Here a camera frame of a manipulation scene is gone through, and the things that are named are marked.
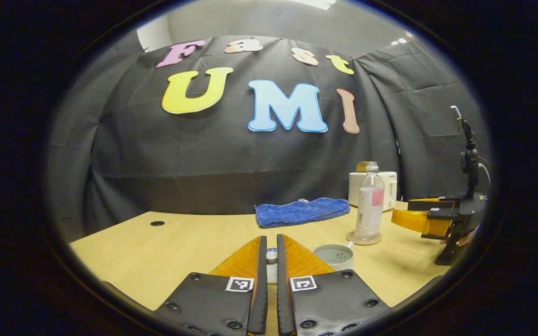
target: clear bottle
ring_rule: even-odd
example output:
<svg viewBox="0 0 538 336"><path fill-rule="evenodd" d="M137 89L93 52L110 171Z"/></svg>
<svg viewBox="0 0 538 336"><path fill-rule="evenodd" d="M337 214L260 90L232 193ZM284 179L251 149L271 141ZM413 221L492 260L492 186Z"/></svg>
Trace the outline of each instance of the clear bottle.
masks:
<svg viewBox="0 0 538 336"><path fill-rule="evenodd" d="M379 223L383 211L384 183L378 172L377 162L368 161L367 177L359 191L356 229L348 234L348 240L357 245L375 244L382 238Z"/></svg>

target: foam letter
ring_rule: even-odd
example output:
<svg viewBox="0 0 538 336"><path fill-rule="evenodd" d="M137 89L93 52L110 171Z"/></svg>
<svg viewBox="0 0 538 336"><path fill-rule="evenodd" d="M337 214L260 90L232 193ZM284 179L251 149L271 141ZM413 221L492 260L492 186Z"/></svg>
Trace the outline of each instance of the foam letter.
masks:
<svg viewBox="0 0 538 336"><path fill-rule="evenodd" d="M301 48L292 48L292 56L299 62L308 64L308 65L319 65L319 62L316 58L314 58L314 55L305 49Z"/></svg>
<svg viewBox="0 0 538 336"><path fill-rule="evenodd" d="M198 112L213 106L224 94L226 77L232 68L213 68L207 70L209 87L207 92L198 98L186 98L186 89L190 84L190 79L198 75L198 71L186 71L171 75L167 80L169 85L163 95L162 105L167 112L180 114Z"/></svg>
<svg viewBox="0 0 538 336"><path fill-rule="evenodd" d="M167 53L165 59L159 63L157 67L160 68L162 66L180 63L182 61L180 55L188 56L194 53L194 49L196 49L197 46L200 47L204 44L205 41L203 40L174 44L169 48L169 53Z"/></svg>
<svg viewBox="0 0 538 336"><path fill-rule="evenodd" d="M317 94L319 88L310 84L298 84L290 98L275 83L267 80L248 82L255 91L255 118L248 123L248 129L268 132L277 128L277 123L269 115L271 109L286 130L292 128L298 110L300 121L296 126L305 132L325 132L327 124L321 119Z"/></svg>
<svg viewBox="0 0 538 336"><path fill-rule="evenodd" d="M354 70L346 68L346 65L348 65L348 61L342 60L340 56L327 55L325 57L331 60L331 62L333 63L333 66L335 66L337 70L340 70L341 72L345 72L346 74L349 74L349 75L354 74Z"/></svg>
<svg viewBox="0 0 538 336"><path fill-rule="evenodd" d="M342 104L344 105L344 130L348 133L358 134L361 128L356 123L356 111L354 110L354 95L344 89L336 90L340 97L342 97Z"/></svg>
<svg viewBox="0 0 538 336"><path fill-rule="evenodd" d="M263 49L263 46L259 44L258 40L248 39L231 42L224 52L232 54L241 51L259 51L261 49Z"/></svg>

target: letter m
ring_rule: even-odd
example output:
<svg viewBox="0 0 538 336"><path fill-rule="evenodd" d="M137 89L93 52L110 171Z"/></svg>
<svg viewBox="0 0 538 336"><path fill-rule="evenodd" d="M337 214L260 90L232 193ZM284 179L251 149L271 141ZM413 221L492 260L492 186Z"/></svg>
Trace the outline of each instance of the letter m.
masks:
<svg viewBox="0 0 538 336"><path fill-rule="evenodd" d="M296 126L305 132L325 132L327 124L321 119L317 94L319 88L310 84L298 84L290 98L273 81L250 81L248 86L255 91L255 118L248 128L256 132L268 132L277 128L277 123L269 115L271 109L286 130L292 128L296 114L300 111L300 121Z"/></svg>

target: small cup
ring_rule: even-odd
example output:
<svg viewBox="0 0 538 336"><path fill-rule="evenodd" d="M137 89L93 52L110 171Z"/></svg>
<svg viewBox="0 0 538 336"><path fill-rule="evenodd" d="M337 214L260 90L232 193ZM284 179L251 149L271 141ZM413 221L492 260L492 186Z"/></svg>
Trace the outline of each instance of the small cup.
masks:
<svg viewBox="0 0 538 336"><path fill-rule="evenodd" d="M354 245L327 244L314 249L312 253L324 261L335 271L354 269L354 251L350 247Z"/></svg>

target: wooden table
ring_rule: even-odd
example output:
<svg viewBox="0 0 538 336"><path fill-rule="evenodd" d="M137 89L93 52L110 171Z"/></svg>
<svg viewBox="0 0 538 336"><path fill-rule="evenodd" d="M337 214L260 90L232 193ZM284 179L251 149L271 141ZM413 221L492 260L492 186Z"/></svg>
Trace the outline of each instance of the wooden table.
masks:
<svg viewBox="0 0 538 336"><path fill-rule="evenodd" d="M396 208L405 210L406 202ZM323 244L346 244L354 230L357 209L326 221L291 227L260 228L254 215L181 215L147 212L71 243L83 263L99 279L116 286L143 306L155 310L190 272L208 273L239 247L267 236L286 234L311 251ZM152 221L164 221L154 227ZM443 249L439 241L391 223L382 215L382 241L353 246L354 270L389 306L419 290L449 266L435 265ZM267 335L277 335L276 286L269 285Z"/></svg>

